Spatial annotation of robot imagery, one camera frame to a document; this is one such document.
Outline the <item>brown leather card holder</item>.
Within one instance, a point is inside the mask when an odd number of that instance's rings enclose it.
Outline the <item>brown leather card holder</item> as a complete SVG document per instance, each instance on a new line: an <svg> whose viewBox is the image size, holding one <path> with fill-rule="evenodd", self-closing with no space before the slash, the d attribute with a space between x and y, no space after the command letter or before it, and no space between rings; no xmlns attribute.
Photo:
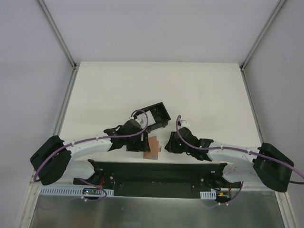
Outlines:
<svg viewBox="0 0 304 228"><path fill-rule="evenodd" d="M159 143L156 136L149 137L148 143L149 143L150 151L144 152L143 158L149 160L157 160L159 153L162 151L162 145Z"/></svg>

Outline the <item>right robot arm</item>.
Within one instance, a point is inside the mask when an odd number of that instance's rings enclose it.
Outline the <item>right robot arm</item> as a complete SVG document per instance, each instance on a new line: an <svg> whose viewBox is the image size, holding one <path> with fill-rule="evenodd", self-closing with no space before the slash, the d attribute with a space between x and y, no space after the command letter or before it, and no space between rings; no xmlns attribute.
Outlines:
<svg viewBox="0 0 304 228"><path fill-rule="evenodd" d="M165 150L186 153L199 161L223 162L225 166L214 175L214 183L225 187L229 183L262 183L271 190L286 192L294 163L269 143L259 147L238 147L212 139L199 139L186 128L171 132Z"/></svg>

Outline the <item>black card dispenser box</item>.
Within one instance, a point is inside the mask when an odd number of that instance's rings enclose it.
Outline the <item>black card dispenser box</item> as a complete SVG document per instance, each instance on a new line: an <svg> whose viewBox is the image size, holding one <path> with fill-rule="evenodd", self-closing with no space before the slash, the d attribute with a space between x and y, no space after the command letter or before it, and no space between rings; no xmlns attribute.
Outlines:
<svg viewBox="0 0 304 228"><path fill-rule="evenodd" d="M148 107L142 108L143 111L151 111L152 115L156 121L153 125L147 126L147 131L150 133L153 130L159 129L159 128L165 128L169 120L171 120L171 117L169 116L169 113L164 105L163 102L159 102L153 105L150 105Z"/></svg>

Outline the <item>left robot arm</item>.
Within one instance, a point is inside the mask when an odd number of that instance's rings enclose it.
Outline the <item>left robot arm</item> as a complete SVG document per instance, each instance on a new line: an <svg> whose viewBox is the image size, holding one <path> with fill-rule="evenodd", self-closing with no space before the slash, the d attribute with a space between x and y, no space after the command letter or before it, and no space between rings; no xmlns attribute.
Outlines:
<svg viewBox="0 0 304 228"><path fill-rule="evenodd" d="M79 141L64 141L58 135L50 137L30 158L35 170L34 182L50 185L61 178L73 178L74 184L88 182L100 185L103 172L93 159L81 158L96 152L110 152L124 146L138 152L148 149L149 121L130 119L124 125L105 129L102 134Z"/></svg>

